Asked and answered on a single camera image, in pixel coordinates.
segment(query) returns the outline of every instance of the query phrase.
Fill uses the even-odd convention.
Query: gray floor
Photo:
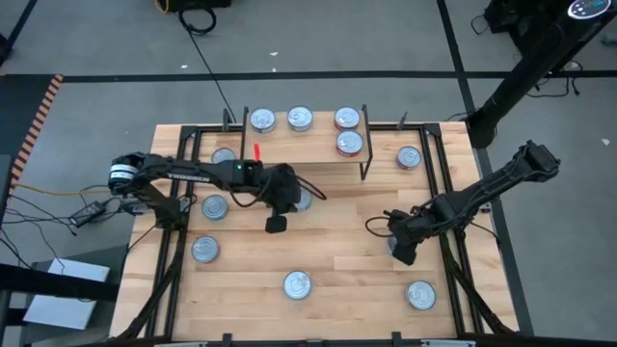
[[[511,41],[488,32],[477,37],[469,27],[486,3],[447,0],[465,69],[507,70],[516,60]],[[0,13],[0,31],[10,30],[23,6],[25,1],[0,0],[0,9],[9,9]],[[237,0],[217,15],[212,36],[198,39],[217,72],[453,70],[433,0]],[[592,42],[578,58],[586,69],[617,68],[616,54],[617,48]],[[39,1],[13,58],[0,69],[75,75],[202,72],[176,18],[159,13],[150,1],[137,0]],[[476,105],[498,83],[469,81]],[[542,92],[559,93],[562,84],[553,80]],[[503,197],[536,334],[617,340],[611,325],[617,309],[612,266],[617,258],[611,250],[617,243],[611,232],[616,222],[611,202],[617,193],[612,179],[617,80],[579,79],[577,84],[580,97],[526,98],[501,123],[489,153],[497,168],[524,141],[534,139],[563,160],[556,179],[523,185]],[[299,103],[323,110],[366,103],[373,120],[397,120],[405,111],[408,120],[443,120],[464,111],[456,80],[238,81],[222,87],[237,115],[245,105],[284,110]],[[155,124],[214,122],[223,107],[209,82],[64,84],[22,182],[53,190],[104,183],[115,156],[148,150]],[[602,139],[614,141],[605,146]],[[16,194],[56,215],[69,215],[81,205],[79,199],[22,189]],[[12,207],[36,214],[15,201]],[[126,244],[131,224],[120,216],[83,227],[77,237],[53,224],[45,225],[44,232],[58,254],[68,256]],[[35,227],[5,227],[27,260],[51,257]],[[0,260],[14,263],[5,251]],[[90,338],[99,339],[100,332]],[[76,342],[77,337],[40,345]]]

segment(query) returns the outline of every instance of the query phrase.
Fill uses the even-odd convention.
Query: tin can
[[[394,253],[394,247],[396,247],[396,237],[391,236],[388,238],[388,250],[389,253]]]
[[[274,130],[277,124],[277,115],[267,108],[258,108],[251,113],[251,125],[253,130],[265,134]]]
[[[212,162],[212,164],[219,164],[222,161],[233,159],[235,159],[235,153],[233,152],[233,150],[227,147],[218,148],[214,151],[214,153],[212,153],[212,156],[210,157],[210,161]]]
[[[211,195],[201,204],[201,213],[210,221],[220,221],[228,214],[228,202],[220,195]]]
[[[422,156],[415,147],[405,146],[398,150],[396,154],[396,165],[403,170],[413,170],[420,165]]]
[[[282,282],[285,294],[293,300],[302,300],[310,293],[310,277],[304,271],[292,271]]]
[[[360,124],[360,112],[355,108],[341,107],[335,112],[335,127],[336,129],[354,130]]]
[[[201,263],[214,261],[220,252],[219,243],[214,237],[204,236],[195,240],[191,248],[193,258]]]
[[[424,280],[418,280],[410,284],[405,296],[409,305],[416,309],[430,309],[437,300],[435,289]]]
[[[298,212],[308,210],[311,202],[312,202],[311,193],[304,188],[300,188],[300,202],[296,203]]]
[[[287,121],[294,131],[307,131],[312,126],[312,111],[306,106],[296,106],[287,112]]]
[[[336,137],[336,150],[342,156],[355,157],[362,150],[362,135],[353,130],[341,132]]]

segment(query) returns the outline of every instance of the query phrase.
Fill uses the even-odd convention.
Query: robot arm
[[[416,247],[422,241],[454,227],[465,227],[482,204],[521,182],[545,182],[555,177],[559,163],[546,147],[528,141],[503,168],[462,191],[440,194],[415,206],[410,214],[400,210],[384,211],[388,216],[388,229],[396,238],[392,255],[412,265],[416,260]]]
[[[186,226],[185,207],[180,200],[165,197],[151,181],[159,178],[208,183],[232,193],[241,206],[263,201],[273,208],[266,231],[286,229],[281,214],[295,212],[300,201],[300,183],[293,169],[286,164],[264,169],[254,160],[227,160],[218,164],[166,158],[157,154],[135,152],[112,162],[108,185],[113,195],[132,195],[154,210],[157,224],[163,228],[179,229]],[[244,205],[235,199],[235,193],[249,193],[255,200]]]

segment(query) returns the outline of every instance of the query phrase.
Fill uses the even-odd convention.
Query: power adapter
[[[105,206],[95,201],[68,217],[68,221],[75,227],[81,227],[92,219],[105,213]]]

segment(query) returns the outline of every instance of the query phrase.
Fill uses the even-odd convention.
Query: butcher block table
[[[463,189],[479,179],[465,124],[444,122],[440,126],[454,189]],[[158,125],[151,152],[175,156],[181,127]],[[241,132],[205,134],[200,160],[209,162],[218,147],[232,148],[239,156],[241,138]],[[196,184],[198,201],[191,209],[173,341],[220,341],[224,333],[231,333],[233,340],[388,339],[392,332],[401,332],[403,338],[456,335],[439,238],[419,245],[416,263],[406,266],[389,255],[386,239],[364,229],[366,219],[384,210],[409,210],[431,198],[424,160],[414,171],[403,171],[394,162],[402,146],[421,149],[419,134],[371,131],[371,138],[374,157],[365,181],[361,181],[358,163],[292,165],[328,199],[313,197],[309,210],[286,215],[287,231],[282,233],[264,231],[271,211],[263,203],[241,208],[228,193]],[[435,142],[429,140],[443,192]],[[261,141],[267,141],[267,137],[262,136]],[[334,147],[332,140],[315,144],[314,150]],[[280,150],[288,155],[288,147]],[[265,155],[262,153],[262,160],[267,161]],[[155,185],[169,194],[170,180],[159,180]],[[211,222],[201,214],[201,202],[211,194],[221,194],[228,200],[229,212],[223,221]],[[252,199],[242,195],[239,198],[243,202]],[[376,231],[387,233],[380,222],[384,221],[374,224]],[[493,228],[488,214],[478,214],[475,222]],[[138,217],[131,243],[153,224],[153,214]],[[204,235],[215,237],[221,247],[219,257],[209,264],[198,263],[191,256],[193,241]],[[161,237],[162,231],[155,229],[127,256],[111,336],[124,331],[148,299]],[[454,250],[453,235],[449,237]],[[170,261],[176,239],[175,233]],[[469,226],[467,249],[476,289],[497,316],[516,330],[496,239],[486,230]],[[310,275],[312,289],[304,300],[291,300],[283,293],[283,279],[294,270]],[[431,309],[417,310],[406,302],[406,287],[416,280],[428,281],[435,288],[437,302]],[[469,304],[460,286],[459,295],[466,329],[470,331]],[[156,334],[163,333],[167,301],[166,294],[159,306]]]

